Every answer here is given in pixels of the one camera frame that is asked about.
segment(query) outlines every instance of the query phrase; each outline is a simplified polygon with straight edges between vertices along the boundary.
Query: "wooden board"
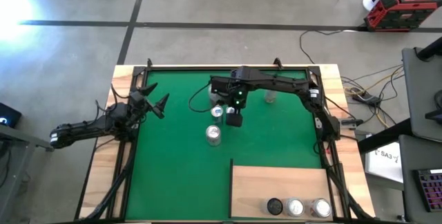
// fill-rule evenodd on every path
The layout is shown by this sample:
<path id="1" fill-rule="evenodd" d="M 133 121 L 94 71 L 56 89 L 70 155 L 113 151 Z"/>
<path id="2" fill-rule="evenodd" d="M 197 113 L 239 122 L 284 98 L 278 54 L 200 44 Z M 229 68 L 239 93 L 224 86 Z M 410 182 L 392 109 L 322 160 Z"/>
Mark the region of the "wooden board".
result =
<path id="1" fill-rule="evenodd" d="M 262 206 L 273 197 L 283 202 L 291 197 L 299 198 L 305 206 L 304 214 L 295 218 L 285 212 L 278 216 L 265 213 Z M 231 214 L 234 217 L 332 221 L 332 215 L 311 216 L 308 204 L 316 198 L 330 202 L 325 169 L 233 166 Z"/>
<path id="2" fill-rule="evenodd" d="M 112 83 L 120 95 L 128 95 L 131 80 L 133 65 L 119 65 L 115 67 Z M 155 68 L 170 68 L 170 67 L 183 67 L 183 68 L 197 68 L 202 66 L 217 66 L 217 65 L 154 65 Z M 232 67 L 241 65 L 218 65 L 219 67 Z M 250 64 L 249 66 L 275 66 L 275 65 L 257 65 Z M 311 64 L 288 64 L 285 67 L 297 67 L 297 66 L 311 66 Z M 320 66 L 321 77 L 325 90 L 325 95 L 333 100 L 337 105 L 348 111 L 347 100 L 345 98 L 344 89 L 340 80 L 340 74 L 338 66 L 336 64 L 318 64 Z M 108 105 L 113 104 L 113 97 L 109 92 Z M 327 103 L 329 111 L 337 118 L 348 118 L 348 114 L 334 106 L 331 102 Z M 350 130 L 341 129 L 343 135 L 354 137 L 354 132 Z M 97 204 L 103 199 L 104 195 L 108 191 L 113 176 L 113 168 L 117 159 L 118 145 L 116 142 L 111 142 L 106 146 L 103 146 L 97 150 L 94 154 L 91 170 L 89 173 L 89 179 L 86 182 L 86 191 L 83 201 L 81 202 L 81 211 L 79 217 L 86 217 Z M 338 150 L 339 160 L 343 164 L 345 173 L 345 180 L 347 188 L 359 205 L 371 216 L 374 216 L 374 208 L 372 200 L 370 198 L 367 181 L 365 179 L 365 172 L 362 166 L 361 156 L 359 154 L 357 143 L 349 138 L 341 138 L 336 143 Z M 336 201 L 337 216 L 342 216 L 340 210 L 340 200 L 337 189 L 333 190 L 334 198 Z M 119 206 L 121 205 L 121 190 L 117 196 L 117 202 L 115 203 L 114 213 L 119 213 Z"/>

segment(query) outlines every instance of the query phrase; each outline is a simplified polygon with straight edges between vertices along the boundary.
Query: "red tool case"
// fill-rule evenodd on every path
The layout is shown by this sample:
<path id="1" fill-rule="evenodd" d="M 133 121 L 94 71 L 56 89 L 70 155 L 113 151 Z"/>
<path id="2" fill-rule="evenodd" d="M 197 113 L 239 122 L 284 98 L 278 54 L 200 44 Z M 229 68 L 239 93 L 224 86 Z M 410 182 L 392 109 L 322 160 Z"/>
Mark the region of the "red tool case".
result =
<path id="1" fill-rule="evenodd" d="M 379 0 L 364 20 L 369 31 L 410 31 L 440 6 L 442 0 Z"/>

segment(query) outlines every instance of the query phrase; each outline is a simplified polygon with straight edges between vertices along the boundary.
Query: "black floor line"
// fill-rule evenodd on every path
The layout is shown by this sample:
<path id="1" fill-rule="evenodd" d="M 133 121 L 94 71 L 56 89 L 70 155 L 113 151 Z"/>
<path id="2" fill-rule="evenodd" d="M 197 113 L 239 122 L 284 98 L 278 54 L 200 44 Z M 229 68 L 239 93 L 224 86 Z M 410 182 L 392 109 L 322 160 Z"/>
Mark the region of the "black floor line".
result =
<path id="1" fill-rule="evenodd" d="M 136 15 L 140 6 L 134 8 Z M 171 29 L 213 29 L 213 30 L 319 30 L 337 31 L 353 30 L 367 32 L 364 26 L 314 26 L 314 25 L 284 25 L 284 24 L 217 24 L 217 23 L 169 23 L 169 22 L 127 22 L 127 21 L 54 21 L 54 20 L 23 20 L 21 25 L 29 26 L 91 26 L 91 27 L 134 27 L 134 28 L 171 28 Z M 442 28 L 417 28 L 411 32 L 442 33 Z"/>
<path id="2" fill-rule="evenodd" d="M 119 51 L 117 65 L 123 65 L 124 61 L 126 60 L 127 51 L 129 49 L 129 45 L 131 44 L 133 30 L 138 18 L 138 14 L 140 13 L 142 2 L 143 0 L 135 0 L 135 5 L 133 6 L 132 15 L 131 15 L 131 21 L 129 22 L 126 34 L 124 35 L 122 48 Z"/>
<path id="3" fill-rule="evenodd" d="M 217 23 L 167 23 L 167 22 L 137 22 L 135 27 L 145 28 L 176 28 L 176 29 L 227 29 L 227 30 L 355 30 L 367 31 L 363 26 L 313 26 L 289 24 L 217 24 Z"/>
<path id="4" fill-rule="evenodd" d="M 90 27 L 127 27 L 127 21 L 64 21 L 64 20 L 23 20 L 20 25 L 27 26 L 90 26 Z"/>

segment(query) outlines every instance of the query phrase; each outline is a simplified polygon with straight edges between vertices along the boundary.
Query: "can lid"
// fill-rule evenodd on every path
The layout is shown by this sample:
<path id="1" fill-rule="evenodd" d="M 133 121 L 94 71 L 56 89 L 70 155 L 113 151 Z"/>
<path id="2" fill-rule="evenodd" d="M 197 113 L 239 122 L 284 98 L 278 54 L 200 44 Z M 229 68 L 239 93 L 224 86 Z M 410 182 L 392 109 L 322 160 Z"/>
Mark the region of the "can lid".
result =
<path id="1" fill-rule="evenodd" d="M 316 202 L 316 213 L 322 217 L 328 217 L 332 212 L 330 204 L 324 200 L 320 199 Z"/>
<path id="2" fill-rule="evenodd" d="M 220 117 L 222 115 L 222 107 L 221 106 L 214 106 L 210 112 L 214 117 Z"/>
<path id="3" fill-rule="evenodd" d="M 206 129 L 206 136 L 209 138 L 218 138 L 221 134 L 221 130 L 216 125 L 211 125 Z"/>
<path id="4" fill-rule="evenodd" d="M 226 113 L 235 113 L 235 109 L 233 107 L 227 107 Z"/>
<path id="5" fill-rule="evenodd" d="M 267 210 L 270 214 L 279 215 L 282 213 L 282 201 L 278 198 L 272 198 L 267 202 Z"/>
<path id="6" fill-rule="evenodd" d="M 300 216 L 304 212 L 304 205 L 298 199 L 289 199 L 287 201 L 287 211 L 293 216 Z"/>

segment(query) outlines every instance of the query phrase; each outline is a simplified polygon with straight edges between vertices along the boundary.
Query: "wooden table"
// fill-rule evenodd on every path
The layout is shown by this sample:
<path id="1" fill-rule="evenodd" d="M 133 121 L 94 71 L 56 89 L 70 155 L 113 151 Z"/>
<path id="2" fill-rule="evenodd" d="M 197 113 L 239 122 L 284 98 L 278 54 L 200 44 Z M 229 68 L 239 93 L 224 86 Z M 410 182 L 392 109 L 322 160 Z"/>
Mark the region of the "wooden table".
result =
<path id="1" fill-rule="evenodd" d="M 201 67 L 204 65 L 182 65 L 183 67 Z M 239 66 L 239 65 L 219 65 L 219 66 Z M 269 65 L 250 65 L 250 66 L 269 66 Z M 311 66 L 311 65 L 285 65 L 285 67 L 292 66 Z M 321 64 L 320 72 L 323 81 L 323 87 L 325 95 L 337 103 L 343 109 L 348 110 L 347 101 L 345 98 L 343 85 L 340 80 L 340 74 L 338 66 L 336 64 Z M 116 66 L 113 74 L 112 83 L 115 90 L 120 95 L 128 95 L 133 69 L 136 66 L 121 65 Z M 177 67 L 177 65 L 157 65 L 155 68 L 168 68 Z M 125 99 L 118 99 L 120 102 L 124 102 Z M 110 106 L 114 103 L 113 94 L 109 91 L 108 101 L 106 106 Z M 334 106 L 331 102 L 327 103 L 329 111 L 337 118 L 348 118 L 348 114 Z M 341 133 L 346 136 L 354 136 L 354 132 L 348 129 L 341 129 Z M 111 137 L 103 137 L 97 140 L 97 145 L 109 140 Z M 131 144 L 126 144 L 123 165 L 127 159 L 129 147 Z M 341 138 L 336 142 L 338 151 L 338 157 L 343 164 L 345 172 L 345 180 L 347 188 L 355 200 L 361 205 L 361 207 L 371 216 L 374 216 L 374 209 L 372 200 L 370 198 L 367 181 L 365 179 L 365 172 L 363 169 L 361 157 L 356 142 L 349 138 Z M 115 168 L 115 161 L 117 159 L 117 152 L 119 149 L 119 143 L 112 141 L 109 144 L 100 147 L 94 152 L 91 158 L 90 169 L 85 180 L 84 190 L 82 192 L 79 208 L 77 210 L 76 218 L 83 218 L 88 216 L 97 206 L 97 204 L 103 199 L 104 195 L 111 186 L 113 173 Z M 118 216 L 122 203 L 122 191 L 123 185 L 120 187 L 114 206 L 114 216 Z M 342 212 L 339 207 L 340 199 L 338 197 L 337 189 L 334 189 L 334 198 L 337 202 L 336 209 L 337 215 L 342 216 Z"/>

